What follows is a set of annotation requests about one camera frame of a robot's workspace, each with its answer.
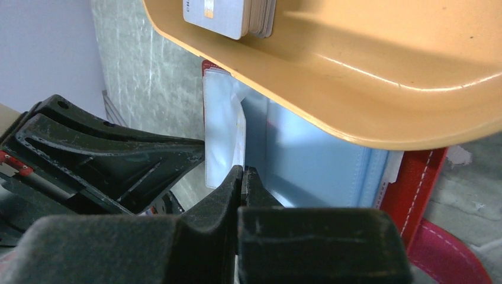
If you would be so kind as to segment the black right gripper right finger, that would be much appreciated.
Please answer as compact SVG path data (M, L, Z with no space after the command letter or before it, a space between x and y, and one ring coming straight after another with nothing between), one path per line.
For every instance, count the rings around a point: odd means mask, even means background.
M372 208L286 208L258 171L243 173L237 212L241 283L411 283L397 227Z

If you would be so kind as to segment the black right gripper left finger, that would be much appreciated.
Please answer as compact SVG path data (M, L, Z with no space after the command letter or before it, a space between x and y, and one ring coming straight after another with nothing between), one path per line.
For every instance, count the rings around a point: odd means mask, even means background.
M233 283L243 169L181 215L52 215L1 262L2 283Z

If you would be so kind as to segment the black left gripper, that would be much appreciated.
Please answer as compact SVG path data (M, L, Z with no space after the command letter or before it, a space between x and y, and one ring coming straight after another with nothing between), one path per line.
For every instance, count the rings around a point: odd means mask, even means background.
M48 215L138 215L204 160L204 142L113 124L53 95L1 135L1 244Z

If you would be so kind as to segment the red leather card holder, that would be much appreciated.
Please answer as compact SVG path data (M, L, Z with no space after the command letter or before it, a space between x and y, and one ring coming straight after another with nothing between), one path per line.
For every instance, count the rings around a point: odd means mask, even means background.
M234 165L256 167L287 207L379 208L395 222L413 265L438 283L490 283L479 258L423 216L445 160L467 165L459 146L389 151L357 146L202 63L205 184L220 186Z

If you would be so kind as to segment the yellow oval tray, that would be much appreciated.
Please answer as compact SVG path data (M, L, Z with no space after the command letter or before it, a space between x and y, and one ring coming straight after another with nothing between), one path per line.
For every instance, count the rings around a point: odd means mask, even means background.
M278 1L235 41L144 1L154 29L336 137L387 150L501 131L500 1Z

